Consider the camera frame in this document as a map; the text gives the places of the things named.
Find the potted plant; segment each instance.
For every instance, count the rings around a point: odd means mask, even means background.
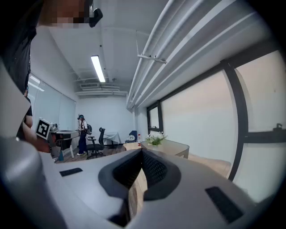
[[[148,134],[148,135],[146,135],[145,139],[148,142],[148,144],[156,146],[156,145],[160,145],[161,141],[163,139],[165,139],[166,137],[167,136],[165,136],[163,134],[163,132],[157,132],[155,134]]]

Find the backpack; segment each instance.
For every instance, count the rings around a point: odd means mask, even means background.
[[[87,124],[87,126],[88,126],[87,134],[91,134],[93,131],[93,128],[89,124]]]

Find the jeans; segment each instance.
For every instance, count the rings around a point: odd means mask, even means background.
[[[80,133],[80,140],[79,140],[80,151],[79,151],[79,154],[83,154],[84,151],[87,151],[85,137],[86,137],[86,133]]]

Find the office chair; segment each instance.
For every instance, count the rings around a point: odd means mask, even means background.
[[[133,135],[135,137],[135,140],[133,140],[133,141],[126,140],[125,143],[132,143],[132,142],[136,142],[137,141],[137,131],[131,131],[129,133],[129,135]]]
[[[88,144],[88,145],[86,146],[87,151],[92,151],[91,155],[88,156],[88,157],[86,158],[86,160],[88,160],[88,159],[90,159],[91,157],[94,157],[94,156],[95,156],[95,158],[97,158],[98,155],[100,155],[100,156],[106,156],[106,155],[104,155],[102,152],[99,152],[99,150],[103,150],[103,149],[104,149],[103,135],[104,135],[105,129],[100,127],[100,128],[99,128],[99,131],[100,131],[100,136],[99,136],[99,139],[98,139],[99,144],[95,144],[95,143],[94,143],[94,141],[96,140],[96,139],[93,139],[94,136],[88,137],[88,140],[89,140],[89,141],[92,141],[93,143],[92,143],[92,144]]]

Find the ceiling light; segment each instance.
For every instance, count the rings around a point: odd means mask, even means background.
[[[102,73],[102,69],[101,69],[101,66],[100,66],[100,62],[99,62],[99,57],[97,55],[94,55],[94,56],[91,57],[91,60],[93,62],[95,71],[97,72],[97,76],[99,78],[99,81],[100,82],[105,82],[105,79],[104,79],[104,76],[103,76],[103,73]]]
[[[39,88],[38,86],[36,86],[35,84],[32,84],[30,82],[28,82],[29,85],[31,85],[32,87],[35,87],[36,89],[40,90],[40,91],[45,91],[42,88]]]
[[[40,83],[40,80],[38,80],[38,79],[37,79],[36,77],[34,77],[34,76],[30,76],[30,79],[36,81],[38,84]]]

